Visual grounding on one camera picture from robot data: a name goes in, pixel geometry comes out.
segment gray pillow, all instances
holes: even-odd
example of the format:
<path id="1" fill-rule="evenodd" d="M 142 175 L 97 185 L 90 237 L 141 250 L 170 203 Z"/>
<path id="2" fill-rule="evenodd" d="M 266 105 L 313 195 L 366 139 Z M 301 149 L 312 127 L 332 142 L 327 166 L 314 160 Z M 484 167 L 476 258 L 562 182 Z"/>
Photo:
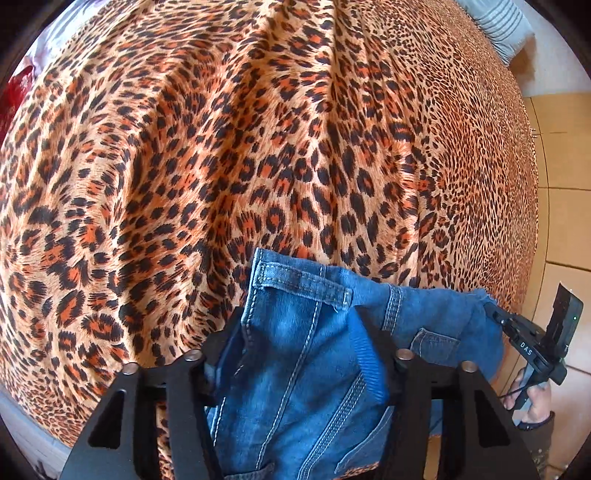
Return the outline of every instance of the gray pillow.
<path id="1" fill-rule="evenodd" d="M 506 66 L 534 36 L 523 12 L 511 0 L 456 0 L 480 27 Z"/>

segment bed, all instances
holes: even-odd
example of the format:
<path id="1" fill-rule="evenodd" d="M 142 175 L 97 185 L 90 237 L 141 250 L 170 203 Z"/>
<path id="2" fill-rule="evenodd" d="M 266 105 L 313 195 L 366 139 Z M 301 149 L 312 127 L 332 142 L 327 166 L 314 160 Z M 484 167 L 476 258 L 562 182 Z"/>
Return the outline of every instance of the bed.
<path id="1" fill-rule="evenodd" d="M 0 158 L 0 381 L 66 446 L 122 363 L 223 325 L 256 246 L 513 311 L 535 252 L 521 95 L 452 0 L 112 0 Z"/>

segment tiled wall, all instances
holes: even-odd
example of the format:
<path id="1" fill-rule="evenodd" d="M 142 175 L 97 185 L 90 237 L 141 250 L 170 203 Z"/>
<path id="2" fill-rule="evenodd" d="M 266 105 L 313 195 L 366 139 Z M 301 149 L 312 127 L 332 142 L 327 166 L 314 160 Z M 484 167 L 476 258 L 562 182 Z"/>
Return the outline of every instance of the tiled wall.
<path id="1" fill-rule="evenodd" d="M 546 480 L 560 475 L 591 430 L 591 93 L 525 98 L 538 161 L 538 248 L 522 314 L 546 327 L 558 283 L 583 301 L 566 356 L 568 374 L 553 385 L 556 422 Z M 507 391 L 525 361 L 508 352 L 493 386 Z M 425 479 L 437 476 L 439 440 L 430 442 Z"/>

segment red fabric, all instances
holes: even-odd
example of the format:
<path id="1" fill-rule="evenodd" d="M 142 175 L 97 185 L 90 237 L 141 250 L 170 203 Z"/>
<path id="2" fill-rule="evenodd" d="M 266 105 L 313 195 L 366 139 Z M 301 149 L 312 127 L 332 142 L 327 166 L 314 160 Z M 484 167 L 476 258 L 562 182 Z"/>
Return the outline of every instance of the red fabric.
<path id="1" fill-rule="evenodd" d="M 6 89 L 0 96 L 0 145 L 4 142 L 10 123 L 31 86 L 33 86 L 33 67 L 28 66 L 8 81 Z"/>

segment denim jacket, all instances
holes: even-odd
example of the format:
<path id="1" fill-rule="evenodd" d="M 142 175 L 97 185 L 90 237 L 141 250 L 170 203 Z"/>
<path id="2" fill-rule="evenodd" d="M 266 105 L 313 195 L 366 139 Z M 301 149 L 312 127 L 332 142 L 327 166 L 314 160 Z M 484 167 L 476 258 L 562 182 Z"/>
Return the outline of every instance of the denim jacket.
<path id="1" fill-rule="evenodd" d="M 209 411 L 226 478 L 327 480 L 379 461 L 393 407 L 367 391 L 347 312 L 429 362 L 476 362 L 491 378 L 501 328 L 483 290 L 457 293 L 379 284 L 340 267 L 257 249 L 242 315 L 245 352 L 228 395 Z M 441 405 L 431 409 L 437 431 Z"/>

